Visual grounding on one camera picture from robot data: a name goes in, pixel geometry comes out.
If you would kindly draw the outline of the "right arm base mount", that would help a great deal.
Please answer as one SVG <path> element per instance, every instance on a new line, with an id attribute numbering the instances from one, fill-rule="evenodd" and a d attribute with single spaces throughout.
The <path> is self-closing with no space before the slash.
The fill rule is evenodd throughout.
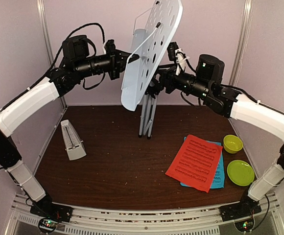
<path id="1" fill-rule="evenodd" d="M 254 215 L 261 212 L 260 206 L 242 206 L 240 203 L 221 206 L 219 208 L 222 221 L 234 221 L 239 232 L 250 232 L 255 228 Z"/>

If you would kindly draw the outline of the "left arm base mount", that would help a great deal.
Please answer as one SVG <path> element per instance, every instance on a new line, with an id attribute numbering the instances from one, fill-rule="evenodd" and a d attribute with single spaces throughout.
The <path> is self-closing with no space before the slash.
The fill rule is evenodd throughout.
<path id="1" fill-rule="evenodd" d="M 54 232 L 61 222 L 70 222 L 73 208 L 59 204 L 51 204 L 50 209 L 40 208 L 36 203 L 30 208 L 30 213 L 41 217 L 38 221 L 38 229 L 43 234 Z"/>

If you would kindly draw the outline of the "grey music stand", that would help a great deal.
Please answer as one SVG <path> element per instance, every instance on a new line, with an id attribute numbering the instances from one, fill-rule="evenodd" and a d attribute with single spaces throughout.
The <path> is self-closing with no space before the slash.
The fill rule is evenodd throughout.
<path id="1" fill-rule="evenodd" d="M 129 111 L 142 105 L 139 136 L 151 137 L 158 96 L 147 94 L 154 86 L 152 78 L 165 55 L 182 17 L 183 6 L 179 0 L 156 0 L 145 11 L 148 15 L 144 28 L 134 28 L 129 58 L 121 88 L 121 103 Z"/>

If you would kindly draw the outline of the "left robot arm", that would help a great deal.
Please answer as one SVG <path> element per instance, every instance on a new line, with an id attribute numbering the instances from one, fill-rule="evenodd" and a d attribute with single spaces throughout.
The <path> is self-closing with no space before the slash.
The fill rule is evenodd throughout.
<path id="1" fill-rule="evenodd" d="M 108 40 L 103 48 L 104 54 L 97 55 L 95 45 L 86 35 L 67 38 L 60 47 L 60 65 L 51 67 L 32 87 L 0 109 L 0 167 L 27 194 L 33 210 L 44 217 L 52 217 L 56 206 L 22 159 L 12 136 L 29 124 L 36 131 L 37 113 L 85 78 L 109 74 L 111 79 L 117 79 L 129 63 L 139 59 L 136 53 L 116 49 L 114 40 Z"/>

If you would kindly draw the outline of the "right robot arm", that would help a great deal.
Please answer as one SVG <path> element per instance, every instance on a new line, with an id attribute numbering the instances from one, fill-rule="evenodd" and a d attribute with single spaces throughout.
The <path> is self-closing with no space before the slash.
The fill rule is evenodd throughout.
<path id="1" fill-rule="evenodd" d="M 220 59 L 201 54 L 193 74 L 185 72 L 177 64 L 169 69 L 160 67 L 156 74 L 167 93 L 180 90 L 195 96 L 213 112 L 252 125 L 282 141 L 278 158 L 248 186 L 240 201 L 220 207 L 225 215 L 234 211 L 247 216 L 270 190 L 284 180 L 284 112 L 263 104 L 242 88 L 222 84 L 224 67 Z"/>

